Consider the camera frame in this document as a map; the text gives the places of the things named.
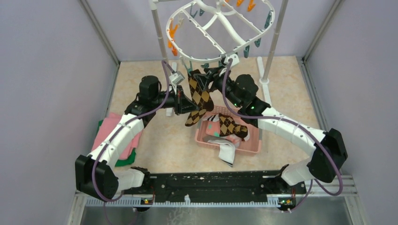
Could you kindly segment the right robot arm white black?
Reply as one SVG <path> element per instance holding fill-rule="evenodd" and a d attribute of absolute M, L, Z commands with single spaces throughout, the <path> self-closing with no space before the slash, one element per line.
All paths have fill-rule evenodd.
<path fill-rule="evenodd" d="M 205 73 L 193 71 L 193 78 L 200 90 L 222 93 L 239 110 L 233 112 L 245 123 L 278 135 L 302 149 L 308 158 L 284 166 L 275 180 L 281 193 L 288 193 L 302 181 L 315 180 L 331 183 L 342 180 L 340 169 L 348 158 L 342 134 L 332 128 L 329 131 L 309 127 L 279 113 L 269 103 L 257 97 L 258 86 L 249 74 L 241 74 L 232 80 L 224 67 L 208 68 Z"/>

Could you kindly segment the brown argyle sock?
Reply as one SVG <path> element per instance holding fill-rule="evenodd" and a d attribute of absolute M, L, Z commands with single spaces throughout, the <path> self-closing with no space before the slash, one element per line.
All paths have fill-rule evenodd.
<path fill-rule="evenodd" d="M 247 126 L 237 124 L 235 120 L 224 114 L 218 114 L 220 137 L 236 135 L 239 138 L 245 139 L 249 135 Z"/>
<path fill-rule="evenodd" d="M 190 112 L 186 122 L 186 127 L 191 127 L 197 124 L 202 117 L 214 110 L 214 102 L 208 91 L 203 91 L 197 80 L 193 77 L 194 74 L 200 74 L 199 69 L 195 69 L 188 73 L 188 84 L 191 93 L 192 101 L 199 107 L 198 110 Z"/>

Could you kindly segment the white oval clip hanger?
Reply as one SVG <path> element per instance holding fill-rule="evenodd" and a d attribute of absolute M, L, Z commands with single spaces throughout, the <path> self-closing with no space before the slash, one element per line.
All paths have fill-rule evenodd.
<path fill-rule="evenodd" d="M 276 11 L 268 0 L 191 0 L 166 23 L 173 56 L 210 63 L 233 54 L 247 58 L 271 30 Z"/>

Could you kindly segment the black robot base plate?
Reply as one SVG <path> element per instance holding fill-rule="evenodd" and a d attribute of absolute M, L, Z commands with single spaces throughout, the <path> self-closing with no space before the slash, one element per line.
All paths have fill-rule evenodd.
<path fill-rule="evenodd" d="M 288 185 L 279 171 L 150 173 L 140 187 L 124 195 L 141 197 L 139 208 L 160 207 L 275 207 L 294 209 L 306 194 L 304 182 Z"/>

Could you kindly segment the white black striped sock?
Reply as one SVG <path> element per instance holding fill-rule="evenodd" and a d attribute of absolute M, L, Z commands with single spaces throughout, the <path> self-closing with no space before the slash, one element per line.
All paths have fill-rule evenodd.
<path fill-rule="evenodd" d="M 203 121 L 211 121 L 211 122 L 219 122 L 220 117 L 219 114 L 213 114 L 213 115 L 206 115 L 202 118 Z"/>
<path fill-rule="evenodd" d="M 219 159 L 230 167 L 233 167 L 236 149 L 240 146 L 240 141 L 233 143 L 227 139 L 209 140 L 207 143 L 219 145 Z"/>

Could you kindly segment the pink dotted sock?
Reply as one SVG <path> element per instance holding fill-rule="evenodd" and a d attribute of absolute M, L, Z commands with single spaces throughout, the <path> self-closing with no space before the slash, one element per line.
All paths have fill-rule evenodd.
<path fill-rule="evenodd" d="M 221 128 L 218 121 L 208 121 L 205 129 L 207 135 L 221 137 Z"/>

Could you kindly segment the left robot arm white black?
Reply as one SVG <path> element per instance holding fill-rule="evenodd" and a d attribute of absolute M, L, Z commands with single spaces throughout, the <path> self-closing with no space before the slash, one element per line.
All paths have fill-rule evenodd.
<path fill-rule="evenodd" d="M 114 167 L 124 149 L 162 108 L 173 108 L 176 115 L 198 109 L 184 94 L 180 82 L 184 76 L 173 73 L 167 79 L 165 91 L 161 91 L 158 77 L 142 78 L 136 99 L 130 103 L 116 127 L 99 146 L 87 156 L 80 155 L 75 161 L 76 188 L 105 202 L 115 194 L 134 188 L 138 193 L 149 191 L 151 182 L 143 169 L 131 168 L 114 172 Z"/>

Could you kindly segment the white black striped sock front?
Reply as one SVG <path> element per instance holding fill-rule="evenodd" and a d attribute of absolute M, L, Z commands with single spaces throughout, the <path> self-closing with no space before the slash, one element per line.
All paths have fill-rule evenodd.
<path fill-rule="evenodd" d="M 211 122 L 219 122 L 220 117 L 219 114 L 213 114 L 213 115 L 206 115 L 202 118 L 203 121 L 211 121 Z"/>

